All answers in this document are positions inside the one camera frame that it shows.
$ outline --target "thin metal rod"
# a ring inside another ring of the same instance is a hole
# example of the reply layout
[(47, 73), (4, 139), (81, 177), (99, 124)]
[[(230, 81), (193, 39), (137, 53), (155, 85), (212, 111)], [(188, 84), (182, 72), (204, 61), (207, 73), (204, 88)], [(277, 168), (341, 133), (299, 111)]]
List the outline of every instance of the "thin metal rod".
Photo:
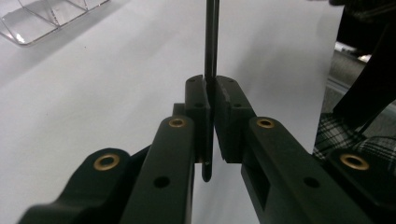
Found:
[(210, 110), (210, 130), (206, 139), (205, 160), (202, 166), (202, 177), (208, 182), (212, 176), (213, 129), (215, 117), (216, 69), (218, 58), (219, 33), (219, 0), (206, 0), (206, 31), (205, 31), (205, 87)]
[(219, 35), (219, 0), (206, 0), (205, 80), (211, 84), (216, 77)]

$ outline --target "clear plastic container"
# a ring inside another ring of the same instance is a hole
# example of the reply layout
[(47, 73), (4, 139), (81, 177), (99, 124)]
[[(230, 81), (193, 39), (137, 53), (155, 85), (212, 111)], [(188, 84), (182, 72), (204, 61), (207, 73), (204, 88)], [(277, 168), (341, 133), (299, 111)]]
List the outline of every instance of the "clear plastic container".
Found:
[(108, 0), (0, 0), (0, 34), (28, 46)]

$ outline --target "brass insert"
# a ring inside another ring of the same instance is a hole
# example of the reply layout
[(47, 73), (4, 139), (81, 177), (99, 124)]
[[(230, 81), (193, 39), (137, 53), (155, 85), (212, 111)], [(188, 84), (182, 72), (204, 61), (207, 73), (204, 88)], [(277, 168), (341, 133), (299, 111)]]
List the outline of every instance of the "brass insert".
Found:
[(171, 119), (169, 125), (173, 128), (181, 128), (186, 125), (186, 121), (184, 119)]
[(257, 120), (257, 125), (262, 128), (274, 128), (275, 124), (269, 119), (259, 119)]
[(365, 161), (362, 157), (353, 155), (353, 154), (342, 154), (340, 156), (341, 162), (355, 170), (368, 170), (370, 165), (367, 161)]
[(93, 164), (93, 168), (98, 171), (106, 171), (116, 167), (120, 162), (120, 157), (113, 153), (107, 153), (98, 159)]

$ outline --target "checkered cloth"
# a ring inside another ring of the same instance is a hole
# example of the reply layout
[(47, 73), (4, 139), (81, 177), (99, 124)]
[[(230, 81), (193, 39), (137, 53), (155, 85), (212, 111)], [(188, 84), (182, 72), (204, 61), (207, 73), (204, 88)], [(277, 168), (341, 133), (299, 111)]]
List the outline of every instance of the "checkered cloth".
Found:
[(370, 153), (384, 161), (396, 164), (396, 138), (371, 137), (358, 143), (353, 149)]
[(314, 157), (325, 160), (326, 155), (336, 148), (351, 148), (366, 138), (346, 126), (333, 114), (320, 116)]
[(396, 138), (371, 137), (351, 130), (333, 114), (320, 116), (313, 156), (325, 160), (326, 155), (336, 148), (352, 148), (370, 153), (389, 164), (396, 164)]

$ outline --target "white table surface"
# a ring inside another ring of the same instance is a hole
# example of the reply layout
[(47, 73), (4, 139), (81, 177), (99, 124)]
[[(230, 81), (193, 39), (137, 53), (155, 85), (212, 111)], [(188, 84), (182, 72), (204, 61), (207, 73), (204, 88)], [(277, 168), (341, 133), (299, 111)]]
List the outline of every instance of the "white table surface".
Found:
[[(221, 1), (218, 73), (257, 115), (312, 151), (341, 18), (305, 0)], [(30, 48), (0, 38), (0, 222), (49, 203), (98, 149), (150, 145), (184, 82), (204, 72), (205, 1), (112, 0)], [(192, 223), (258, 223), (240, 175), (215, 146), (196, 165)]]

